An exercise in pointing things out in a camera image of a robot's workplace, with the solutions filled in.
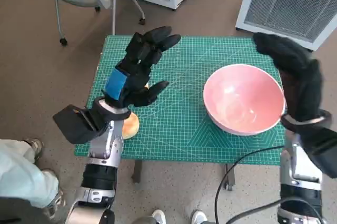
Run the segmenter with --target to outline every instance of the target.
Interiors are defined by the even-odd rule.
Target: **floor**
[[[68,47],[61,47],[55,23],[53,0],[0,0],[0,132],[3,139],[38,137],[45,144],[40,168],[52,168],[60,177],[68,206],[81,183],[85,158],[73,156],[68,143],[51,119],[66,105],[85,105],[106,35],[110,13],[96,14],[91,8],[61,3],[61,17]],[[234,28],[241,0],[186,0],[174,12],[141,2],[147,24],[130,0],[118,0],[117,34],[131,35],[170,25],[174,33],[203,36],[247,36]],[[322,63],[325,76],[323,107],[337,115],[337,32],[313,54]],[[214,220],[214,195],[223,174],[219,164],[144,163],[143,183],[136,190],[131,183],[133,162],[123,160],[118,170],[118,192],[113,210],[116,223],[161,208],[167,223],[188,223],[194,209],[202,209]],[[240,165],[233,192],[219,198],[220,220],[265,204],[279,197],[278,167]],[[337,219],[337,186],[324,182],[324,214]],[[20,216],[22,223],[47,223],[39,209],[20,200],[1,200],[1,216]],[[253,215],[238,223],[276,223],[276,209]],[[63,223],[67,210],[58,215]]]

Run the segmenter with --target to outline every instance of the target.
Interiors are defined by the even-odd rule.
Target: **table leg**
[[[225,164],[225,173],[227,173],[231,167],[233,167],[233,164],[226,163]],[[228,191],[232,191],[234,185],[235,185],[235,173],[234,173],[234,169],[232,169],[228,173],[228,176],[225,179],[224,189],[228,190]]]
[[[135,184],[139,184],[141,182],[142,168],[143,168],[143,161],[135,160],[135,166],[134,166],[133,174],[131,176],[132,181]]]

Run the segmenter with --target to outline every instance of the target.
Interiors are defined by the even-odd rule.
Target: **pink bowl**
[[[236,135],[254,135],[274,127],[285,100],[277,81],[263,70],[233,64],[215,71],[204,87],[204,102],[213,122]]]

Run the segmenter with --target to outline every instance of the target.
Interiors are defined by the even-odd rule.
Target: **chair leg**
[[[56,20],[57,20],[57,29],[60,34],[60,43],[62,46],[66,46],[68,41],[65,39],[64,34],[62,32],[61,21],[60,21],[60,12],[58,10],[58,0],[55,0],[55,9],[56,9]]]
[[[112,35],[116,34],[116,1],[112,0]]]
[[[139,20],[139,24],[141,25],[145,25],[145,13],[143,11],[143,9],[141,8],[141,6],[139,5],[139,3],[137,2],[137,0],[132,0],[133,3],[136,5],[136,7],[138,8],[138,10],[141,12],[142,14],[142,18]]]

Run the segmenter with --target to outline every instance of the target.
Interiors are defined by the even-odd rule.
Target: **blue tape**
[[[106,83],[105,92],[113,99],[119,100],[126,78],[126,75],[114,68]]]

